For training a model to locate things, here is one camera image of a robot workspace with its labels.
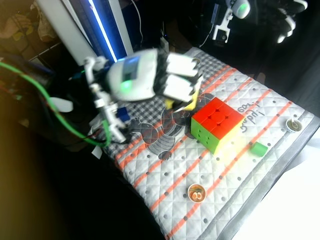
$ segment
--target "green block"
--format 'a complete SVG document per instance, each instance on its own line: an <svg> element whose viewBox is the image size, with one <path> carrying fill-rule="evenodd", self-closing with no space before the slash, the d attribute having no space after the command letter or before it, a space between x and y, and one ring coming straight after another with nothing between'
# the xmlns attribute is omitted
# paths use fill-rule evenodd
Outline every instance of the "green block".
<svg viewBox="0 0 320 240"><path fill-rule="evenodd" d="M200 123L193 118L191 119L191 134L200 143L202 143L213 154L219 144L219 139L216 138L211 132L205 129Z"/></svg>
<svg viewBox="0 0 320 240"><path fill-rule="evenodd" d="M259 142L256 142L252 145L250 151L259 157L263 157L268 151L268 147L265 145L262 145Z"/></svg>

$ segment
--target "small round cup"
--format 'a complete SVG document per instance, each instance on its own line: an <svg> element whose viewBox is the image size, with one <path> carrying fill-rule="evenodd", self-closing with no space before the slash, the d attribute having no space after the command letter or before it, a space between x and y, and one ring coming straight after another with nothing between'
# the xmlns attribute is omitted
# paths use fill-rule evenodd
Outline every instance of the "small round cup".
<svg viewBox="0 0 320 240"><path fill-rule="evenodd" d="M193 199L192 195L194 193L201 193L202 198L201 199ZM191 186L189 186L189 188L188 188L188 197L194 203L197 203L197 204L202 203L207 197L206 189L202 185L194 183Z"/></svg>
<svg viewBox="0 0 320 240"><path fill-rule="evenodd" d="M291 124L291 118L289 118L286 122L285 122L285 127L287 129L288 132L290 133L298 133L298 132L301 132L302 131L302 128L303 128L303 125L302 123L295 119L294 122L298 125L298 128L293 128L292 127L292 124Z"/></svg>

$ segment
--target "red cube face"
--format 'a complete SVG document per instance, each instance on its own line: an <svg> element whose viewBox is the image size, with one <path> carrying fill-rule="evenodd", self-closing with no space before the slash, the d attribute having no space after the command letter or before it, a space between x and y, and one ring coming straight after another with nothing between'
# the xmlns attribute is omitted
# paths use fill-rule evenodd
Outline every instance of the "red cube face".
<svg viewBox="0 0 320 240"><path fill-rule="evenodd" d="M244 116L215 97L211 102L193 115L194 120L221 140Z"/></svg>

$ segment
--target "quilted mat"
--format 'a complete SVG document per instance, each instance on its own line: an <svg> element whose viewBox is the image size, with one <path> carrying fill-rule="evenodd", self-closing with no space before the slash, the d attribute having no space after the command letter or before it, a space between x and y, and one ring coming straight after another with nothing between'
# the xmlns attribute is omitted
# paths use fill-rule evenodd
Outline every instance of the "quilted mat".
<svg viewBox="0 0 320 240"><path fill-rule="evenodd" d="M320 121L197 48L187 55L200 59L203 69L196 109L172 113L159 96L121 103L131 117L133 138L129 144L112 143L105 151L144 199L167 239L232 239ZM238 136L216 155L190 135L191 116L214 97L245 116ZM302 122L302 132L286 131L291 117ZM255 142L268 146L264 157L250 152ZM188 198L192 184L204 186L204 202Z"/></svg>

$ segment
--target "green cable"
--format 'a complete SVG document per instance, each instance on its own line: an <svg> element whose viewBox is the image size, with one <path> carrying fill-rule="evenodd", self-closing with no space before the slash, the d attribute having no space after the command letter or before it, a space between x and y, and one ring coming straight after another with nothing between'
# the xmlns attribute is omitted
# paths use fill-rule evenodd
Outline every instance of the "green cable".
<svg viewBox="0 0 320 240"><path fill-rule="evenodd" d="M39 91L40 93L44 96L45 100L47 101L48 105L50 106L50 108L52 109L52 111L54 112L54 115L56 116L56 118L60 121L60 123L65 126L66 129L68 129L71 133L73 133L74 135L76 135L78 138L83 139L84 141L86 141L89 144L92 145L96 145L99 147L106 147L110 144L111 142L111 137L110 137L110 132L109 132L109 124L108 121L106 119L104 119L102 121L102 126L104 128L104 132L105 132L105 137L106 137L106 141L101 143L101 142L97 142L93 139L87 138L87 136L83 135L81 132L77 131L76 129L74 129L66 120L65 118L60 114L60 112L58 111L56 105L54 105L54 103L51 101L50 96L48 94L48 92L46 91L46 89L40 84L38 83L36 80L34 80L32 77L28 76L27 74L25 74L24 72L20 71L19 69L15 68L14 66L11 66L9 64L6 64L4 62L0 62L0 67L5 68L7 70L10 70L16 74L19 74L20 77L22 77L23 79L27 80L29 83L31 83L32 85L34 85Z"/></svg>

